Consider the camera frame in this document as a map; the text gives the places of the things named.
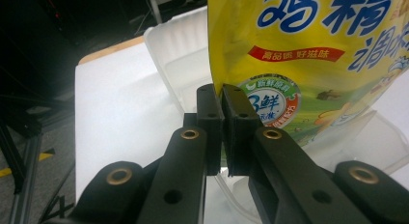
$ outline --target screw hole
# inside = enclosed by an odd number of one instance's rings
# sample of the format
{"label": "screw hole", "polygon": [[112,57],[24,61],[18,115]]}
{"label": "screw hole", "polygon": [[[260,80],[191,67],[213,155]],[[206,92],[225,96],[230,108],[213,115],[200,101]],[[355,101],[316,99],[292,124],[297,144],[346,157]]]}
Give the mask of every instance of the screw hole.
{"label": "screw hole", "polygon": [[283,136],[281,132],[271,129],[265,130],[262,134],[268,139],[280,139]]}
{"label": "screw hole", "polygon": [[113,170],[106,177],[106,181],[111,185],[120,185],[126,183],[132,178],[132,171],[128,168],[119,168]]}
{"label": "screw hole", "polygon": [[323,204],[330,204],[332,201],[332,198],[328,193],[322,191],[322,190],[317,190],[313,192],[313,197],[314,199]]}
{"label": "screw hole", "polygon": [[188,129],[185,130],[182,134],[181,137],[183,139],[196,139],[199,136],[199,132],[194,129]]}
{"label": "screw hole", "polygon": [[354,167],[351,167],[348,172],[349,172],[349,175],[351,175],[351,177],[357,181],[369,183],[369,184],[379,183],[378,176],[376,176],[376,174],[374,174],[369,169],[359,167],[359,166],[354,166]]}
{"label": "screw hole", "polygon": [[165,193],[165,196],[163,196],[163,199],[168,204],[176,204],[181,201],[182,194],[180,191],[175,190],[175,189],[169,190],[168,192]]}

